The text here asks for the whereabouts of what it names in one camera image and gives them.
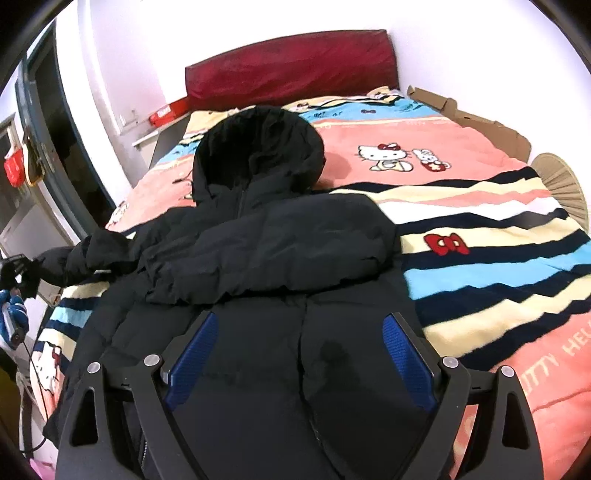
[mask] jacket sleeve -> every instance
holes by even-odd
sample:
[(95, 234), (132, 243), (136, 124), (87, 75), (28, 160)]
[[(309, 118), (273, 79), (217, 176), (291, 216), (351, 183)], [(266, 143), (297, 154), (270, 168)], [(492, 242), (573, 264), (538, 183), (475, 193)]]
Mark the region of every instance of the jacket sleeve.
[(117, 274), (133, 270), (129, 254), (131, 241), (118, 232), (99, 229), (75, 247), (52, 248), (35, 259), (38, 275), (59, 287), (76, 285), (96, 270)]
[(130, 273), (141, 254), (159, 243), (184, 211), (182, 207), (170, 209), (142, 224), (133, 239), (119, 232), (97, 229), (75, 247), (53, 248), (39, 255), (33, 268), (44, 281), (59, 287), (77, 285), (96, 270), (111, 270), (116, 275)]
[(317, 291), (374, 275), (397, 251), (396, 226), (367, 196), (302, 197), (147, 258), (147, 300), (210, 304), (246, 292)]

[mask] red box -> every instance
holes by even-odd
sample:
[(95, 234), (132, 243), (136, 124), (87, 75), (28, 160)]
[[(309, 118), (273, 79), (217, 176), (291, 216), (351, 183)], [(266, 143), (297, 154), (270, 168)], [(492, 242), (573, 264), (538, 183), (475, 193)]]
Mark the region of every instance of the red box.
[(189, 98), (181, 98), (150, 115), (150, 123), (155, 127), (161, 127), (183, 116), (189, 111)]

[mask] cardboard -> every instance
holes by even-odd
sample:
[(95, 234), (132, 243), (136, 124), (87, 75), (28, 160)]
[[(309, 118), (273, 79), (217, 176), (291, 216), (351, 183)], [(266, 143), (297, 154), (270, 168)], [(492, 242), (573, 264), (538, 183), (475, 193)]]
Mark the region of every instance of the cardboard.
[(488, 120), (472, 113), (463, 112), (457, 109), (457, 102), (453, 98), (445, 98), (427, 90), (408, 87), (407, 95), (413, 100), (425, 103), (444, 116), (455, 121), (455, 123), (478, 130), (491, 143), (507, 155), (527, 163), (530, 158), (531, 144), (529, 140), (517, 133), (515, 130), (506, 127), (500, 122)]
[(589, 212), (583, 189), (567, 163), (552, 153), (541, 153), (531, 163), (552, 197), (574, 218), (585, 232), (589, 231)]

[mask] metal screw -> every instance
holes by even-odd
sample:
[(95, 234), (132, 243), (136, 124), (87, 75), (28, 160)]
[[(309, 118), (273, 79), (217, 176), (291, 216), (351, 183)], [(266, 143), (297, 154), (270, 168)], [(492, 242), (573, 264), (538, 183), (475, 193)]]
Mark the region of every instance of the metal screw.
[(95, 374), (100, 370), (100, 363), (98, 362), (92, 362), (88, 368), (86, 369), (86, 371), (90, 374)]
[(445, 356), (443, 357), (443, 365), (448, 368), (457, 368), (460, 362), (457, 361), (457, 358), (452, 356)]
[(515, 370), (513, 370), (509, 365), (503, 365), (501, 367), (501, 373), (506, 377), (512, 377), (515, 375)]
[(153, 367), (154, 365), (157, 365), (158, 362), (160, 362), (160, 357), (155, 353), (152, 353), (151, 355), (148, 355), (146, 358), (144, 358), (144, 365), (146, 367)]

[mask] red bag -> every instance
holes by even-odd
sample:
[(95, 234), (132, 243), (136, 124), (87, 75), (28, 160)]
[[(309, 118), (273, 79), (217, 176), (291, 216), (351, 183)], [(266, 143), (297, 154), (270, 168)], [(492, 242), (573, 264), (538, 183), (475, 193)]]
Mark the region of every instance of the red bag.
[(25, 161), (22, 154), (22, 148), (16, 150), (10, 157), (4, 161), (4, 170), (10, 185), (15, 188), (22, 186), (25, 181)]

